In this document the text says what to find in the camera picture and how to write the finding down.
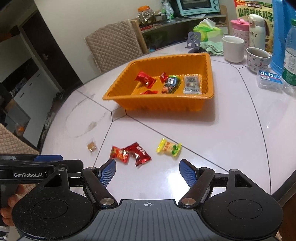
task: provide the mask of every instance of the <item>cup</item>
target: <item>cup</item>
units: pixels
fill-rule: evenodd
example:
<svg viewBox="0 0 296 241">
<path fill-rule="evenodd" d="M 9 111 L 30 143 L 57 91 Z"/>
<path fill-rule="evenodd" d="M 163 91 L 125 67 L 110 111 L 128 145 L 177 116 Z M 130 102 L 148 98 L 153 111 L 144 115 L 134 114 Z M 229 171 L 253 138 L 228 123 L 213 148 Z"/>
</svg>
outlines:
<svg viewBox="0 0 296 241">
<path fill-rule="evenodd" d="M 224 58 L 232 63 L 240 63 L 244 60 L 244 40 L 235 36 L 222 38 Z"/>
<path fill-rule="evenodd" d="M 271 62 L 271 56 L 266 51 L 249 47 L 247 48 L 247 64 L 249 70 L 257 73 L 258 70 L 267 70 Z"/>
</svg>

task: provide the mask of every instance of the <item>hand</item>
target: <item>hand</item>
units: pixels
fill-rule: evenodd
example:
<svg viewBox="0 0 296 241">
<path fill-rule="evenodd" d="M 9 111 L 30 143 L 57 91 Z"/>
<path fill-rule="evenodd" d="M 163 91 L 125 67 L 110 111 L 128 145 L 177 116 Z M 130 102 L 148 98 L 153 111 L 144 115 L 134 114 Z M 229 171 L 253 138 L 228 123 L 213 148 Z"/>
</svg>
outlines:
<svg viewBox="0 0 296 241">
<path fill-rule="evenodd" d="M 31 189 L 28 188 L 28 184 L 19 184 L 18 187 L 17 187 L 17 190 L 15 191 L 15 194 L 24 196 L 30 190 Z M 15 195 L 15 194 L 13 194 L 7 200 L 7 203 L 8 203 L 9 207 L 3 207 L 3 208 L 0 209 L 0 214 L 2 215 L 2 220 L 8 226 L 14 226 L 12 218 L 11 218 L 12 208 L 21 199 L 21 197 Z"/>
</svg>

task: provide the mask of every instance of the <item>pink tumbler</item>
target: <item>pink tumbler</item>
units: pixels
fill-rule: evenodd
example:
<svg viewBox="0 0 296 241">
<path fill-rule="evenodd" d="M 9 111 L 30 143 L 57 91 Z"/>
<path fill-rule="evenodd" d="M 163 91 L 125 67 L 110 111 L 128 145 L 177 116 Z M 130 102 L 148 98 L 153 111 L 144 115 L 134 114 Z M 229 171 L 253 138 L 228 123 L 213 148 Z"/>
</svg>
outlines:
<svg viewBox="0 0 296 241">
<path fill-rule="evenodd" d="M 246 49 L 250 44 L 249 26 L 250 24 L 245 20 L 239 18 L 237 20 L 231 20 L 232 23 L 232 35 L 244 40 L 244 54 L 246 55 Z"/>
</svg>

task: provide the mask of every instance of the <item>pink lid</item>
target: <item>pink lid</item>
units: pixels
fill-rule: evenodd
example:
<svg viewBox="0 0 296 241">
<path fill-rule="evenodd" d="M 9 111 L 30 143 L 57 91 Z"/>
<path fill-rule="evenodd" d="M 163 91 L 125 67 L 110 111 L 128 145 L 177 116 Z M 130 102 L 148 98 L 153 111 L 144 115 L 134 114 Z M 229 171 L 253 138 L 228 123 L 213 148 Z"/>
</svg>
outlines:
<svg viewBox="0 0 296 241">
<path fill-rule="evenodd" d="M 249 22 L 238 18 L 237 20 L 231 20 L 232 27 L 234 29 L 242 30 L 242 31 L 249 31 Z"/>
</svg>

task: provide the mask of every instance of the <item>silver snack package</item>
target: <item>silver snack package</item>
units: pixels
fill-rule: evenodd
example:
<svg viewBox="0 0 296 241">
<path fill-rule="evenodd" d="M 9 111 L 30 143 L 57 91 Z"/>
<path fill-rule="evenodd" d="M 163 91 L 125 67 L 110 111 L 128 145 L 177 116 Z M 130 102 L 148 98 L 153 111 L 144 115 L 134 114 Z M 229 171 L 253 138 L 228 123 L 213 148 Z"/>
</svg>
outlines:
<svg viewBox="0 0 296 241">
<path fill-rule="evenodd" d="M 183 90 L 184 94 L 202 94 L 200 91 L 200 81 L 198 79 L 198 75 L 196 76 L 185 76 L 185 87 Z"/>
</svg>

